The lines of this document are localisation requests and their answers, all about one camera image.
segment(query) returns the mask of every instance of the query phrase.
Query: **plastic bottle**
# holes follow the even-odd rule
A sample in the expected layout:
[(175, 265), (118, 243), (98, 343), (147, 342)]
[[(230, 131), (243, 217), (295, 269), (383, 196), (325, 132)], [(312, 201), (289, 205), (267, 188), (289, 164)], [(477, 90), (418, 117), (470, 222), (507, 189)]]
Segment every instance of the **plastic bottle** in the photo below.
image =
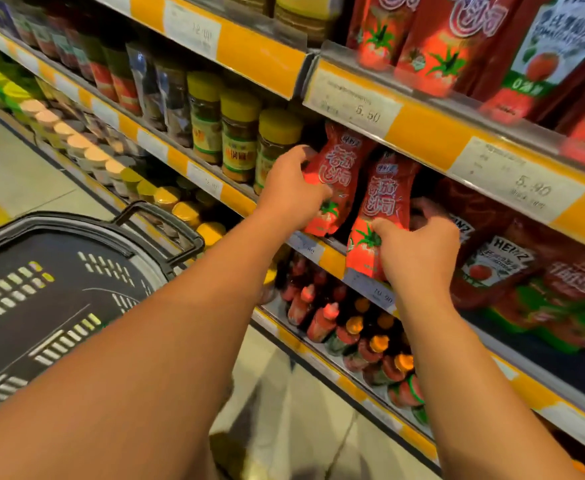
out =
[(320, 344), (336, 327), (336, 318), (339, 316), (339, 304), (330, 303), (320, 308), (310, 322), (306, 332), (311, 342)]
[(360, 332), (363, 330), (363, 317), (355, 316), (338, 326), (326, 342), (326, 350), (330, 355), (343, 355), (350, 346), (359, 341)]
[(297, 260), (292, 261), (292, 268), (288, 274), (286, 284), (281, 291), (281, 299), (290, 303), (295, 296), (299, 294), (306, 279), (306, 269), (308, 261), (304, 256), (299, 256)]
[(369, 364), (377, 363), (388, 348), (387, 335), (375, 335), (371, 339), (361, 339), (357, 350), (344, 357), (344, 366), (351, 372), (360, 372)]
[(416, 374), (399, 384), (388, 386), (388, 398), (398, 408), (414, 408), (425, 403)]
[(294, 326), (301, 325), (310, 311), (314, 299), (314, 285), (308, 285), (301, 290), (301, 293), (296, 295), (292, 300), (292, 304), (288, 310), (288, 321)]
[(369, 386), (385, 386), (406, 379), (415, 368), (412, 355), (386, 355), (381, 362), (369, 365), (363, 370), (363, 380)]

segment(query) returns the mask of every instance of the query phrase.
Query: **tiled floor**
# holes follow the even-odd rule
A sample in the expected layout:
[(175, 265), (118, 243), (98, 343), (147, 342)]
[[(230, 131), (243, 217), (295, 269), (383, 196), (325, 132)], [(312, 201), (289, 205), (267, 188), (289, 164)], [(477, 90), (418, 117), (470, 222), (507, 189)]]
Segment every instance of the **tiled floor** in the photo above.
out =
[[(111, 217), (0, 124), (0, 224), (32, 210)], [(233, 377), (234, 394), (211, 430), (246, 448), (226, 462), (233, 480), (436, 478), (252, 328)]]

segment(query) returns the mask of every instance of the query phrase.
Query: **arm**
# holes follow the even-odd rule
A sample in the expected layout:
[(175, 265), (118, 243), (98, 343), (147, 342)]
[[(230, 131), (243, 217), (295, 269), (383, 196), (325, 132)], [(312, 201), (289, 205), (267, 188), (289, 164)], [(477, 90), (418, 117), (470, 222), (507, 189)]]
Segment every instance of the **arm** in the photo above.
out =
[(432, 202), (415, 201), (427, 218), (419, 230), (384, 219), (373, 227), (399, 297), (444, 477), (584, 480), (453, 307), (448, 289), (457, 227)]
[(272, 257), (330, 196), (296, 147), (254, 213), (0, 407), (0, 479), (182, 479), (228, 386)]

